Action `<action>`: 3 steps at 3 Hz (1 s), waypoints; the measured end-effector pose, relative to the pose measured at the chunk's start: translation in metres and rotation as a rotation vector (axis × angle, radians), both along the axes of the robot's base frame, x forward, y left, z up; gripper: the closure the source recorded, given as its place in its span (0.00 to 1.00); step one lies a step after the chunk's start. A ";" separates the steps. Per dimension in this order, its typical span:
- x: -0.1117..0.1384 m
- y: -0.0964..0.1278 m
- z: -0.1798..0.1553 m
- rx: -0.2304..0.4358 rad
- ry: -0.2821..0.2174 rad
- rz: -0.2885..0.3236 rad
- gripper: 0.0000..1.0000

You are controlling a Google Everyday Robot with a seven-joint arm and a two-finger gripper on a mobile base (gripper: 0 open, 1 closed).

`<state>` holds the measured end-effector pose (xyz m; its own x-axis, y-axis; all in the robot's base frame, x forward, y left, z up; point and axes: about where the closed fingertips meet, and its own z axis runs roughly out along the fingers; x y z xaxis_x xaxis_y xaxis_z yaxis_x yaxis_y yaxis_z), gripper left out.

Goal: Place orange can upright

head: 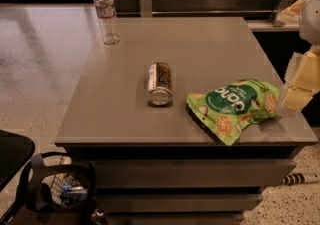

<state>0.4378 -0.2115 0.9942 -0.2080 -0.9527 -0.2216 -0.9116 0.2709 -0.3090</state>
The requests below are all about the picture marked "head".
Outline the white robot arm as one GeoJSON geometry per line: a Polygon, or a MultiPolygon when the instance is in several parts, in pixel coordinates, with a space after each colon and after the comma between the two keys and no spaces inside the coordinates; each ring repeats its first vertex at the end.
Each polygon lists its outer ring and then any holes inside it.
{"type": "Polygon", "coordinates": [[[275,21],[297,24],[300,38],[311,44],[304,54],[294,52],[286,69],[276,112],[290,116],[301,112],[320,92],[320,0],[298,0],[279,8],[275,21]]]}

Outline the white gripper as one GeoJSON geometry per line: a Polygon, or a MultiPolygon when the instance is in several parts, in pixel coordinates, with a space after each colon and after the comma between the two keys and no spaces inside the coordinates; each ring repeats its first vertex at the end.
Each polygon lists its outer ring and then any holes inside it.
{"type": "Polygon", "coordinates": [[[293,53],[287,66],[285,82],[288,87],[283,86],[280,91],[276,112],[280,116],[293,116],[312,100],[309,94],[320,91],[319,45],[313,45],[304,54],[293,53]]]}

